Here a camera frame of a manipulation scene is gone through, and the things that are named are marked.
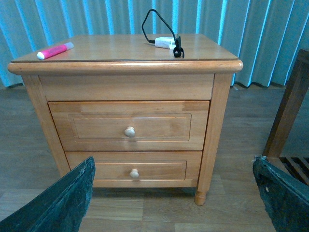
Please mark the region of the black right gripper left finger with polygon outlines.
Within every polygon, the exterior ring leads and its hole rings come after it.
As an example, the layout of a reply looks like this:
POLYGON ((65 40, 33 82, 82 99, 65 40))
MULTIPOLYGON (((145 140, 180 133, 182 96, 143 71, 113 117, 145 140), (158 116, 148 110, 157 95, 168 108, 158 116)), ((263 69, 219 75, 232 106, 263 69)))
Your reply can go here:
POLYGON ((77 232, 89 208, 95 162, 88 157, 0 222, 2 232, 77 232))

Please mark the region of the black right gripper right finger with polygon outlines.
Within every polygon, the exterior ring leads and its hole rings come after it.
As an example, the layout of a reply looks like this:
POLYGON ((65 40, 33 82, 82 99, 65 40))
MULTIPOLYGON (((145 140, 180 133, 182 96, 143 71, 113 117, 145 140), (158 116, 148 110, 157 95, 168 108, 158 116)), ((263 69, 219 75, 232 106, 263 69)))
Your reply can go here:
POLYGON ((254 158, 253 174, 275 230, 307 232, 309 187, 272 165, 264 156, 254 158))

